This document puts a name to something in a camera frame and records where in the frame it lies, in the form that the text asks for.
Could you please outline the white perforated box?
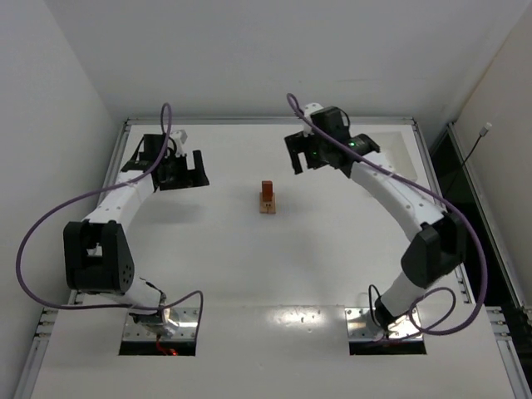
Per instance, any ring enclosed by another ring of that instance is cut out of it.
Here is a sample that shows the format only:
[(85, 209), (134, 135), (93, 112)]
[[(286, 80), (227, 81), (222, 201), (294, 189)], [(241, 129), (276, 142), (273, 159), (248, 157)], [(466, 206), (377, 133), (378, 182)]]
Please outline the white perforated box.
[(400, 131), (371, 132), (367, 134), (381, 148), (381, 152), (391, 161), (395, 171), (413, 181), (417, 181), (417, 173)]

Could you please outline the long light wood block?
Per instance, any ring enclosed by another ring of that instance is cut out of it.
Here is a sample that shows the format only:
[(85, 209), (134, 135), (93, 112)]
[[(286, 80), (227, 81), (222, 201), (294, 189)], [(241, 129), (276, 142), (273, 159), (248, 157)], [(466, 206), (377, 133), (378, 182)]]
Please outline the long light wood block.
[(259, 213), (268, 214), (269, 213), (269, 202), (260, 200), (259, 201)]

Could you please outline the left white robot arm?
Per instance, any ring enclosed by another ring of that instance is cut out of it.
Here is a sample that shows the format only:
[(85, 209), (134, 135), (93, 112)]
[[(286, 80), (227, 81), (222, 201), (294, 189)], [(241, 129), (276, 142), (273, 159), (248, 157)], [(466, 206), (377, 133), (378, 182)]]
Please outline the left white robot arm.
[(178, 313), (167, 308), (165, 293), (140, 277), (126, 231), (146, 200), (157, 191), (209, 185), (200, 150), (187, 165), (183, 130), (145, 134), (116, 177), (116, 188), (82, 221), (63, 230), (66, 282), (69, 288), (125, 305), (133, 321), (159, 337), (174, 336)]

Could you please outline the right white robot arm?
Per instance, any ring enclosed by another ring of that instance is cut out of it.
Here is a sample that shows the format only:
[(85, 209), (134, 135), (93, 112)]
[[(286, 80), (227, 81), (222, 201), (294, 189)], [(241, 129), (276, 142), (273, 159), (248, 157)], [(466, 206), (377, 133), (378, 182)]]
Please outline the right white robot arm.
[(402, 228), (409, 245), (401, 257), (401, 272), (375, 302), (372, 322), (385, 330), (441, 277), (453, 271), (466, 254), (466, 227), (455, 214), (445, 212), (412, 187), (398, 181), (392, 163), (368, 135), (351, 135), (345, 113), (311, 103), (303, 114), (323, 131), (310, 126), (285, 137), (293, 170), (331, 166), (360, 185)]

